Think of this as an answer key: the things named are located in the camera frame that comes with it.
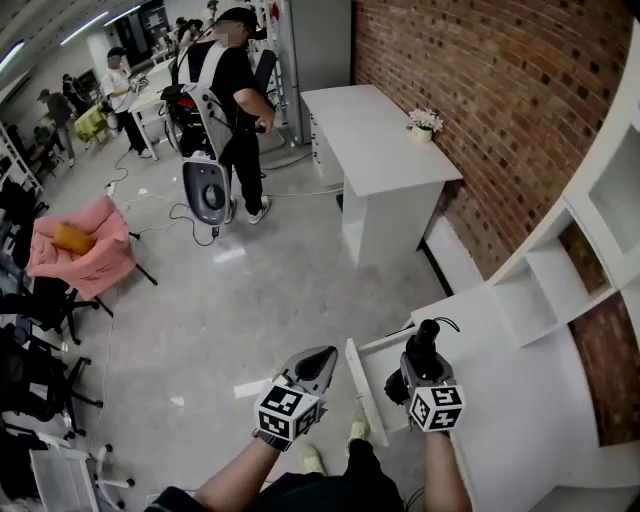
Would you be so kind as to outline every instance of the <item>white desk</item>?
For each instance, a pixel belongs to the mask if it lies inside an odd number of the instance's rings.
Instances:
[[[407,115],[373,85],[302,93],[325,185],[343,181],[342,233],[356,266],[416,250],[446,181],[461,179],[435,144],[419,144]]]
[[[457,333],[442,324],[436,344],[467,401],[452,441],[474,510],[526,512],[559,484],[579,453],[597,449],[595,417],[569,329],[519,349],[493,294],[482,284],[414,311],[411,319],[418,325],[445,316],[460,327]],[[384,392],[407,339],[389,336],[357,348],[347,343],[378,444],[408,424],[404,409]]]
[[[138,126],[138,130],[140,130],[140,134],[144,139],[144,143],[147,148],[149,148],[149,152],[151,153],[151,157],[154,160],[158,160],[158,154],[155,152],[153,145],[151,144],[151,140],[147,135],[144,127],[155,123],[159,120],[166,120],[169,123],[169,137],[171,138],[171,142],[174,147],[178,147],[178,143],[175,140],[174,130],[172,126],[171,116],[168,114],[166,110],[165,102],[160,98],[162,96],[162,91],[164,91],[165,87],[171,85],[171,75],[169,73],[169,64],[171,61],[165,61],[157,66],[155,66],[147,75],[147,79],[149,80],[149,85],[145,87],[145,89],[140,93],[138,99],[129,107],[129,112],[133,115],[133,119]],[[158,111],[161,107],[164,107],[164,113],[158,114]],[[153,113],[149,116],[144,117],[142,112],[146,110],[153,109]]]

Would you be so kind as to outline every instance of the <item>red brick wall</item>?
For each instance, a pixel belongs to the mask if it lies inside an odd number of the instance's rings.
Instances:
[[[440,112],[436,144],[464,177],[441,208],[488,278],[558,199],[602,126],[632,16],[622,0],[355,3],[356,83],[376,84],[405,111]],[[577,226],[562,243],[597,287],[602,269]],[[640,358],[619,294],[572,328],[601,443],[640,439]],[[616,355],[599,358],[611,344]]]

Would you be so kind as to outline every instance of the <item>ceiling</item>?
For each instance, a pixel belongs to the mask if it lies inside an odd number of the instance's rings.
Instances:
[[[0,88],[60,49],[60,42],[104,11],[112,17],[139,0],[0,0],[0,59],[20,40],[24,48],[0,75]]]

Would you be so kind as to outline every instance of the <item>pink armchair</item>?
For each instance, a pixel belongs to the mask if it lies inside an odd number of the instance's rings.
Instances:
[[[96,237],[96,245],[84,256],[58,249],[53,238],[60,223]],[[27,274],[62,279],[77,289],[84,300],[91,300],[113,286],[134,267],[157,286],[155,279],[136,263],[129,235],[127,223],[107,196],[76,213],[36,219]]]

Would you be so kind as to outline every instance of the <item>hand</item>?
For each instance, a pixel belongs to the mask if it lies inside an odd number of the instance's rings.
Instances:
[[[271,133],[271,130],[273,130],[273,122],[275,121],[275,117],[276,113],[271,112],[271,115],[269,115],[268,117],[260,117],[260,119],[256,121],[256,125],[264,126],[264,133],[268,135],[269,133]]]

